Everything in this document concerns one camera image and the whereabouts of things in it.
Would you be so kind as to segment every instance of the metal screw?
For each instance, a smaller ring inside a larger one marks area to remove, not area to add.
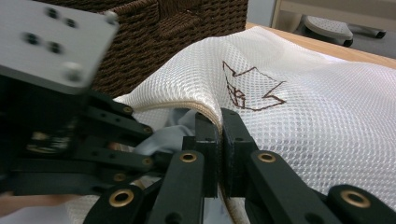
[[[129,107],[129,106],[125,106],[125,107],[123,108],[123,111],[124,111],[125,113],[127,113],[127,114],[130,114],[130,113],[133,112],[132,108]]]
[[[58,19],[59,15],[58,15],[58,11],[52,7],[47,7],[46,8],[46,14],[47,16],[53,18],[53,19]]]
[[[107,23],[114,25],[114,24],[116,24],[118,19],[119,19],[119,16],[115,12],[113,12],[113,11],[105,12],[105,20],[107,21]]]
[[[124,181],[125,178],[126,178],[125,174],[115,174],[113,179],[114,181],[121,182]]]
[[[71,62],[63,63],[62,68],[64,75],[70,81],[81,80],[82,66],[79,63],[71,63]]]
[[[142,162],[143,162],[143,164],[145,164],[145,165],[150,165],[150,164],[152,164],[152,160],[151,160],[150,158],[145,158],[145,159],[142,160]]]
[[[144,128],[143,131],[145,131],[145,133],[152,133],[152,129],[150,127]]]

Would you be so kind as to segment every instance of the white mesh fabric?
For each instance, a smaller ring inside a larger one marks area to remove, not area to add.
[[[66,203],[67,213],[73,224],[82,224],[90,209],[99,199],[97,196],[84,196]]]
[[[117,101],[136,111],[194,108],[219,128],[229,108],[309,187],[354,185],[395,209],[395,93],[395,70],[329,62],[253,28],[187,47]],[[227,203],[234,221],[248,222],[241,201]]]

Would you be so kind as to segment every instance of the brown drawing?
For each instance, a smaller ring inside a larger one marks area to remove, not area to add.
[[[230,65],[223,62],[223,71],[227,80],[227,90],[233,104],[243,109],[262,111],[277,105],[283,105],[285,100],[277,97],[274,92],[285,81],[277,81],[252,67],[242,73],[236,73]],[[240,77],[260,76],[261,82],[255,87],[238,85],[235,87],[234,79]]]

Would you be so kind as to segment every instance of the wooden table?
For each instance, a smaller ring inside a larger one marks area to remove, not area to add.
[[[276,0],[271,27],[279,11],[396,31],[396,0]]]
[[[253,23],[247,23],[247,29],[256,26],[256,24]],[[363,52],[360,50],[356,49],[348,49],[346,47],[326,43],[323,41],[319,41],[316,39],[308,38],[305,36],[300,36],[300,35],[294,35],[291,33],[279,31],[276,29],[272,29],[269,27],[262,27],[268,31],[273,32],[276,35],[279,35],[282,38],[285,38],[297,45],[300,45],[301,47],[304,47],[306,49],[311,49],[316,52],[320,52],[323,54],[328,54],[336,58],[344,59],[347,61],[352,61],[352,62],[365,62],[365,63],[376,63],[380,65],[384,65],[386,67],[390,67],[393,69],[396,69],[396,60],[375,55],[372,53],[367,53]]]

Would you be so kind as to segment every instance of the bolt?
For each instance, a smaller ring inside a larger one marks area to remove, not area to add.
[[[79,63],[63,63],[62,69],[64,75],[70,81],[80,81],[81,80],[81,73],[82,73],[82,66]]]
[[[106,11],[105,12],[105,20],[109,23],[114,25],[117,20],[119,19],[119,16],[113,12],[113,11]]]
[[[126,175],[125,174],[115,174],[113,179],[114,179],[114,181],[121,182],[126,179]]]
[[[152,133],[152,129],[150,127],[144,128],[143,131],[145,131],[145,133]]]
[[[31,34],[31,33],[26,33],[24,35],[24,40],[31,45],[38,45],[38,36],[37,35]]]
[[[145,165],[150,165],[150,164],[152,164],[152,160],[151,160],[150,158],[145,158],[145,159],[142,160],[142,162],[143,162],[143,164],[145,164]]]
[[[46,14],[47,14],[47,16],[49,16],[49,17],[51,17],[53,19],[58,19],[58,17],[59,17],[58,11],[55,10],[54,8],[52,8],[52,7],[47,7],[46,8]]]
[[[62,46],[55,42],[49,42],[48,49],[53,53],[57,53],[57,54],[62,53]]]
[[[125,113],[127,113],[127,114],[131,114],[131,113],[133,112],[132,108],[129,107],[129,106],[125,106],[125,107],[123,108],[123,111],[124,111]]]

